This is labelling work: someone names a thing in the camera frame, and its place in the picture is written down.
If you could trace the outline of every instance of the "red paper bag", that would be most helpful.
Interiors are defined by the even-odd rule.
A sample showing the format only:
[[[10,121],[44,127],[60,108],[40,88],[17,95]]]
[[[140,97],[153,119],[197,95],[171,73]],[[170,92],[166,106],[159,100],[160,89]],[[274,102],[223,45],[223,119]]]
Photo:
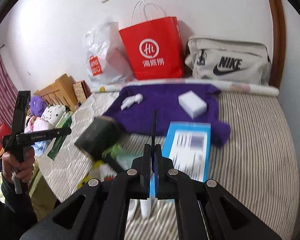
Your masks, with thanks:
[[[183,51],[176,17],[147,21],[120,30],[138,80],[180,78]]]

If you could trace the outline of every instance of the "pillow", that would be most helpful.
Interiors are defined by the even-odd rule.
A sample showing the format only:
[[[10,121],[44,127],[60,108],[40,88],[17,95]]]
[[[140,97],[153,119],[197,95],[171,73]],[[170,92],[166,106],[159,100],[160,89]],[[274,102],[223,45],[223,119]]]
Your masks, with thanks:
[[[42,114],[41,118],[49,122],[54,128],[56,124],[61,120],[65,111],[65,106],[48,106]]]
[[[40,117],[37,117],[37,119],[35,120],[35,122],[33,124],[33,132],[51,130],[53,128],[54,128],[54,126],[52,124],[43,120]]]

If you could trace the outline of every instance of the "metal screw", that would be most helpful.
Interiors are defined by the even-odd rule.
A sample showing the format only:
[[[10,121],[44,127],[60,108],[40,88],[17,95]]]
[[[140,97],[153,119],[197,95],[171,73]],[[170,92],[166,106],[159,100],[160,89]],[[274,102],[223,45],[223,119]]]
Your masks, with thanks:
[[[170,169],[170,170],[168,170],[168,173],[170,174],[170,175],[177,175],[178,174],[178,170],[176,170],[176,169]]]
[[[216,185],[217,185],[217,183],[216,183],[216,181],[213,180],[213,179],[209,179],[209,180],[207,181],[207,186],[208,186],[208,187],[215,187]]]
[[[95,187],[99,184],[99,181],[97,179],[90,179],[88,182],[89,186]]]
[[[137,174],[138,172],[135,170],[135,169],[129,169],[128,171],[127,171],[127,174],[128,175],[130,175],[130,176],[133,176],[133,175],[135,175],[135,174]]]

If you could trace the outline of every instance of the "haidilao logo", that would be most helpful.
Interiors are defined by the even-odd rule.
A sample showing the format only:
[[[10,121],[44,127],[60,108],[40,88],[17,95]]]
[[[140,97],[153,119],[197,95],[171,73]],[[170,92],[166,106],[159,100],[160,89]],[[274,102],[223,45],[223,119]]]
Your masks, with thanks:
[[[159,54],[159,45],[152,39],[144,39],[139,46],[140,53],[145,58],[155,58]]]

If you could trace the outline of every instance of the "nike swoosh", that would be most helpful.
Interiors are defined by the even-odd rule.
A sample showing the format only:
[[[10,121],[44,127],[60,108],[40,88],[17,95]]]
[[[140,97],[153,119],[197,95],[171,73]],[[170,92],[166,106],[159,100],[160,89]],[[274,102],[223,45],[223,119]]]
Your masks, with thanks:
[[[213,69],[213,73],[216,75],[216,76],[222,76],[222,75],[226,75],[226,74],[230,74],[230,73],[234,73],[236,71],[240,71],[242,69],[233,69],[233,70],[228,70],[228,71],[220,71],[218,70],[218,67],[217,65],[214,67]]]

